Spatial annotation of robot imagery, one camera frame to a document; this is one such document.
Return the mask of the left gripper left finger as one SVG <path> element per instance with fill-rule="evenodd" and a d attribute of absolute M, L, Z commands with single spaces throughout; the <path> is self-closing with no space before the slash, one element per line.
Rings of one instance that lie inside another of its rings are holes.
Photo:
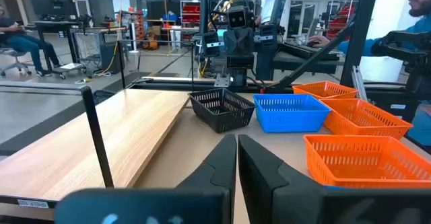
<path fill-rule="evenodd" d="M 89 188 L 61 199 L 55 224 L 232 224 L 236 137 L 214 147 L 174 188 Z"/>

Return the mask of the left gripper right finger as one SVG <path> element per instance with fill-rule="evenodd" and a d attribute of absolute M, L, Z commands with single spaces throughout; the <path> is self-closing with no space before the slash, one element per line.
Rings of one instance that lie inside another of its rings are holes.
<path fill-rule="evenodd" d="M 431 224 L 431 189 L 324 186 L 248 135 L 238 167 L 251 224 Z"/>

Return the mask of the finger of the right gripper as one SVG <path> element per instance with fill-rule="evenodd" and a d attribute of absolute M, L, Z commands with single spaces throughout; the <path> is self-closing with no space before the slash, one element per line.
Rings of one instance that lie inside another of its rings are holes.
<path fill-rule="evenodd" d="M 277 26 L 275 24 L 265 24 L 259 27 L 258 34 L 255 34 L 255 51 L 266 52 L 277 48 Z"/>
<path fill-rule="evenodd" d="M 201 49 L 202 55 L 207 58 L 218 57 L 220 55 L 220 47 L 224 43 L 219 41 L 217 32 L 208 32 L 202 36 Z"/>

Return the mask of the black plastic basket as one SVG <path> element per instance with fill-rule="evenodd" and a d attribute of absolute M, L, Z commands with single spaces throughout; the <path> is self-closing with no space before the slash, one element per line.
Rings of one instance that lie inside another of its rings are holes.
<path fill-rule="evenodd" d="M 256 105 L 225 88 L 189 93 L 194 113 L 216 133 L 245 127 Z"/>

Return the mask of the blue plastic basket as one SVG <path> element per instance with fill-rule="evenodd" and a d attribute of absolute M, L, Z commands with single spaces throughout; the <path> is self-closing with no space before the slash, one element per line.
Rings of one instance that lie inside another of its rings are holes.
<path fill-rule="evenodd" d="M 331 112 L 309 94 L 255 94 L 253 99 L 265 133 L 315 133 Z"/>

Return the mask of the orange plastic basket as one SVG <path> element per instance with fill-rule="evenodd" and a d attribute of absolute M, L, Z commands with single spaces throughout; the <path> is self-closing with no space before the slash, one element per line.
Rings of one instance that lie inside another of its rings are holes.
<path fill-rule="evenodd" d="M 304 135 L 319 184 L 344 188 L 431 188 L 431 161 L 393 137 Z"/>
<path fill-rule="evenodd" d="M 352 99 L 358 93 L 357 89 L 330 81 L 294 85 L 292 89 L 295 94 L 309 94 L 316 99 Z"/>
<path fill-rule="evenodd" d="M 331 109 L 324 125 L 335 135 L 401 139 L 413 125 L 361 99 L 320 99 Z"/>

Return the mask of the white shelf label sticker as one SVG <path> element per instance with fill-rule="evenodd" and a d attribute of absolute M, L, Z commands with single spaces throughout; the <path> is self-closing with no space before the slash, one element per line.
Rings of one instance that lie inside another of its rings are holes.
<path fill-rule="evenodd" d="M 40 209 L 49 208 L 48 203 L 44 201 L 17 199 L 17 202 L 22 207 L 33 207 L 33 208 L 40 208 Z"/>

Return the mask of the red bin rack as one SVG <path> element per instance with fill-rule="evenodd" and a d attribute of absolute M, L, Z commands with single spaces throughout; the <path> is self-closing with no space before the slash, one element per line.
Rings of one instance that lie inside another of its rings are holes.
<path fill-rule="evenodd" d="M 200 0 L 181 0 L 179 18 L 183 28 L 198 28 L 200 26 Z"/>
<path fill-rule="evenodd" d="M 336 14 L 334 19 L 329 20 L 327 37 L 334 39 L 346 26 L 348 20 L 353 16 L 356 5 L 344 5 Z"/>

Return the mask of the black keyboard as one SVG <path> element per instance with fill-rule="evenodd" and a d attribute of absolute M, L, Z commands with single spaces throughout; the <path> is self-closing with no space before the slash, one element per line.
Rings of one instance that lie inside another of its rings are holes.
<path fill-rule="evenodd" d="M 309 46 L 303 46 L 296 43 L 291 42 L 282 42 L 278 44 L 279 49 L 290 53 L 296 57 L 300 57 L 302 59 L 309 59 L 314 53 L 320 51 L 320 48 L 313 48 Z M 322 61 L 338 61 L 340 59 L 340 53 L 337 51 L 328 52 L 324 55 L 321 60 Z"/>

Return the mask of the black work desk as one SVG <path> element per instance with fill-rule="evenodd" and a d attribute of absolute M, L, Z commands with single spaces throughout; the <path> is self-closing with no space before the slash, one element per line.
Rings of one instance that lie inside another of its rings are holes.
<path fill-rule="evenodd" d="M 273 57 L 273 68 L 282 71 L 295 71 L 305 61 L 306 59 L 279 51 Z M 310 66 L 307 72 L 334 74 L 337 68 L 343 66 L 343 64 L 343 59 L 339 59 L 338 61 L 319 61 Z"/>

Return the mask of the black standing desk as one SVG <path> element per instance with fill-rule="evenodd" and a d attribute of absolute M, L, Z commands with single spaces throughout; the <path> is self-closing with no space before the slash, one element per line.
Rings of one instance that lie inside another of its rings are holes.
<path fill-rule="evenodd" d="M 72 26 L 77 26 L 77 22 L 71 21 L 35 21 L 35 26 L 38 32 L 39 39 L 42 43 L 45 43 L 44 40 L 44 31 L 46 29 L 52 28 L 57 30 L 58 32 L 64 32 L 68 41 L 69 50 L 71 53 L 71 59 L 73 66 L 64 69 L 61 67 L 53 68 L 53 64 L 49 59 L 48 52 L 45 45 L 42 45 L 42 51 L 44 54 L 44 59 L 46 61 L 46 65 L 48 67 L 48 71 L 52 74 L 58 75 L 61 79 L 66 79 L 66 73 L 70 73 L 72 71 L 77 71 L 78 73 L 86 73 L 87 67 L 79 62 L 79 53 L 77 51 L 77 43 L 75 40 L 75 36 L 71 33 Z"/>

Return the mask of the black computer monitor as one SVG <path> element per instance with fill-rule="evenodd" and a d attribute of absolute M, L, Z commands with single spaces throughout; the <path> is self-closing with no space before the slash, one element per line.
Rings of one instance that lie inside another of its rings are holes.
<path fill-rule="evenodd" d="M 77 15 L 74 0 L 30 0 L 36 15 Z"/>

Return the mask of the black frame post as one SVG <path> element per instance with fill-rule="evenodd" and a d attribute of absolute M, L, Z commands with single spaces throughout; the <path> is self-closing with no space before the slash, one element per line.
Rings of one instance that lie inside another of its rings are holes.
<path fill-rule="evenodd" d="M 200 26 L 199 26 L 199 33 L 201 36 L 203 36 L 208 31 L 208 8 L 207 8 L 207 0 L 201 0 L 200 5 Z M 199 49 L 199 58 L 197 60 L 198 64 L 198 70 L 199 70 L 199 77 L 203 77 L 203 70 L 205 68 L 205 65 L 201 62 L 201 59 L 205 59 L 203 57 L 203 48 L 200 47 Z"/>
<path fill-rule="evenodd" d="M 349 46 L 341 74 L 340 84 L 353 87 L 352 69 L 360 64 L 363 55 L 366 35 L 368 33 L 372 12 L 376 0 L 359 0 L 356 7 L 354 29 L 350 36 Z"/>

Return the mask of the black diagonal frame strut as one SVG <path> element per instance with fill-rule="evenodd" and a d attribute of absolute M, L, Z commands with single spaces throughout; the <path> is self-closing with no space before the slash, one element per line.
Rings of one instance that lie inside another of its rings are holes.
<path fill-rule="evenodd" d="M 285 76 L 283 79 L 276 83 L 266 86 L 261 90 L 261 93 L 285 90 L 285 88 L 289 87 L 293 81 L 295 81 L 297 78 L 299 78 L 299 76 L 305 73 L 307 69 L 317 64 L 326 54 L 329 54 L 332 50 L 334 50 L 346 37 L 351 36 L 354 31 L 354 27 L 355 23 L 351 22 L 347 26 L 347 28 L 342 30 L 334 40 L 330 41 L 330 43 L 324 46 L 321 50 L 318 50 L 316 53 L 314 53 L 307 61 L 303 62 L 290 75 Z"/>

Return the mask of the black articulated mount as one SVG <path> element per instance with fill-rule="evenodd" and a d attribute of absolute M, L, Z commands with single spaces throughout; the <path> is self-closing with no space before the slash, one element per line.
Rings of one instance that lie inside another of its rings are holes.
<path fill-rule="evenodd" d="M 431 32 L 391 31 L 372 45 L 371 54 L 407 63 L 406 90 L 431 97 Z"/>

